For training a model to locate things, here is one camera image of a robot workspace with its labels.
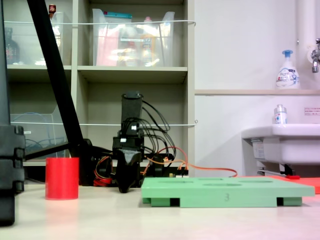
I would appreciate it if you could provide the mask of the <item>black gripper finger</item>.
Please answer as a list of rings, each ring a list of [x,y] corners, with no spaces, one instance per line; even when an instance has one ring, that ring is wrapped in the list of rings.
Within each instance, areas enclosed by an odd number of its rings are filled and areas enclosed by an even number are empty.
[[[116,151],[116,183],[121,193],[130,188],[141,187],[141,152],[136,150],[118,149]]]

